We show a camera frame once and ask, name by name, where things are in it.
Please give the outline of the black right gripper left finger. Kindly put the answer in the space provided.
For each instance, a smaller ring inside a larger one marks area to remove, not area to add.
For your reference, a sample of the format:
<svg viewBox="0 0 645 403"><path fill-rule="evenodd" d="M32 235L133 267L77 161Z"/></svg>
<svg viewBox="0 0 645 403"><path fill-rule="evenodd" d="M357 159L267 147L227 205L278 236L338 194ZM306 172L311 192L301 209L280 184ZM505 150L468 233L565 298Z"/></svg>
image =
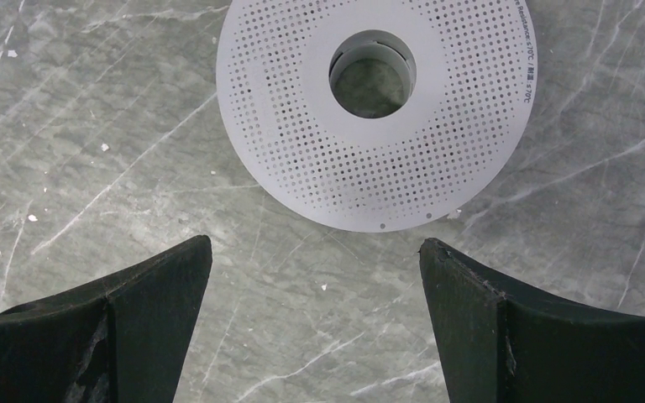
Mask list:
<svg viewBox="0 0 645 403"><path fill-rule="evenodd" d="M211 268L197 235L0 312L0 402L173 401Z"/></svg>

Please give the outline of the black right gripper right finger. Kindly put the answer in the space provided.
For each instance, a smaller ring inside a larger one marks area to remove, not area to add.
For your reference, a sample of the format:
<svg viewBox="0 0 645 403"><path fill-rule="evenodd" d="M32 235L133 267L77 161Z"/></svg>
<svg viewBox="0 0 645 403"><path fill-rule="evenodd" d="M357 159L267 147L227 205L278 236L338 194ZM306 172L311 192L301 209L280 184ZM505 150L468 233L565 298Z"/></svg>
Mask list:
<svg viewBox="0 0 645 403"><path fill-rule="evenodd" d="M556 296L435 238L419 258L452 402L645 402L645 317Z"/></svg>

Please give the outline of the white perforated filament spool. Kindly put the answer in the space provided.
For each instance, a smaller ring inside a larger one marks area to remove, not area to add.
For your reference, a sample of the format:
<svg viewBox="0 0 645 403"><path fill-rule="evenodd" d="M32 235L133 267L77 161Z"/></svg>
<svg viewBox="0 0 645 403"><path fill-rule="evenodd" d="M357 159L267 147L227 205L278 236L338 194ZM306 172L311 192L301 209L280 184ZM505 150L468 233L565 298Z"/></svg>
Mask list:
<svg viewBox="0 0 645 403"><path fill-rule="evenodd" d="M523 1L234 1L223 123L293 212L384 233L456 211L511 158L538 58Z"/></svg>

